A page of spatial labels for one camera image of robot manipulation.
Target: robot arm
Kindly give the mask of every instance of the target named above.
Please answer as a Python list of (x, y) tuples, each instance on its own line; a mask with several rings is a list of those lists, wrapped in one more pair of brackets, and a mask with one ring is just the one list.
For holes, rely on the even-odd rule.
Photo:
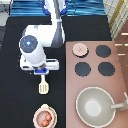
[(48, 0), (48, 3), (51, 10), (52, 25), (28, 25), (20, 39), (19, 47), (22, 53), (20, 67), (22, 70), (48, 67), (49, 70), (58, 70), (59, 68), (56, 59), (48, 62), (43, 50), (43, 47), (59, 48), (65, 41), (58, 0)]

